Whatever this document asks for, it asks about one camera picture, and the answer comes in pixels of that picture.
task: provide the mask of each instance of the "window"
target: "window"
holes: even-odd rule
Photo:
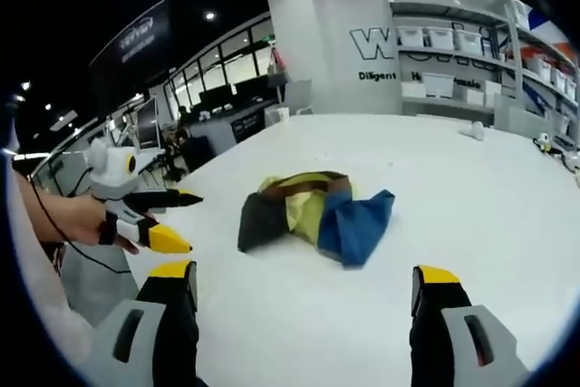
[[[185,77],[188,79],[191,79],[194,76],[197,76],[199,74],[199,63],[198,61],[194,61],[193,63],[191,63],[190,65],[188,65],[185,68]]]
[[[226,74],[227,81],[230,83],[240,83],[256,77],[256,67],[252,54],[239,55],[227,61]]]
[[[201,100],[199,99],[199,93],[203,92],[203,83],[199,74],[193,79],[188,79],[188,89],[191,103],[193,103],[194,106],[200,103]]]
[[[270,65],[271,53],[272,49],[270,47],[264,47],[263,49],[256,50],[257,69],[260,73],[260,76],[268,74],[268,65]]]
[[[180,74],[173,79],[173,86],[175,86],[175,94],[178,98],[179,106],[185,106],[189,109],[191,103],[189,103],[188,88],[185,85],[183,74]]]
[[[249,44],[249,35],[247,34],[247,31],[244,31],[241,34],[232,36],[230,39],[222,43],[221,52],[224,55],[224,58],[227,58],[230,54],[248,47]]]
[[[219,62],[218,48],[210,50],[199,59],[201,70],[203,72],[203,81],[206,84],[206,90],[211,90],[226,84],[226,77]]]
[[[262,41],[267,36],[274,37],[274,27],[272,26],[272,20],[269,18],[252,28],[252,39],[254,43]]]

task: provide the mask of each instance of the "blue cloth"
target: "blue cloth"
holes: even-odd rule
[[[318,248],[338,255],[343,266],[363,266],[389,225],[394,201],[388,190],[358,201],[350,189],[327,194]]]

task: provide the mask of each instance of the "finger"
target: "finger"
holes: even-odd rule
[[[124,237],[116,236],[115,238],[115,245],[123,248],[126,251],[129,251],[130,254],[139,254],[139,250],[135,247],[129,240]]]

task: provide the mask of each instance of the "black banner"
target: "black banner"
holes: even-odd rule
[[[162,1],[115,36],[90,64],[99,114],[106,116],[171,67],[169,7]]]

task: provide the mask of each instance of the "white tabletop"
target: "white tabletop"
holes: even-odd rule
[[[535,369],[580,295],[580,190],[530,140],[461,122],[386,115],[309,115],[277,124],[180,183],[205,198],[159,220],[198,261],[198,373],[219,386],[410,385],[411,273],[418,264],[461,278],[516,336]],[[366,266],[345,271],[285,237],[237,251],[240,211],[270,175],[329,169],[357,198],[396,195],[391,223]],[[128,256],[139,286],[183,256]]]

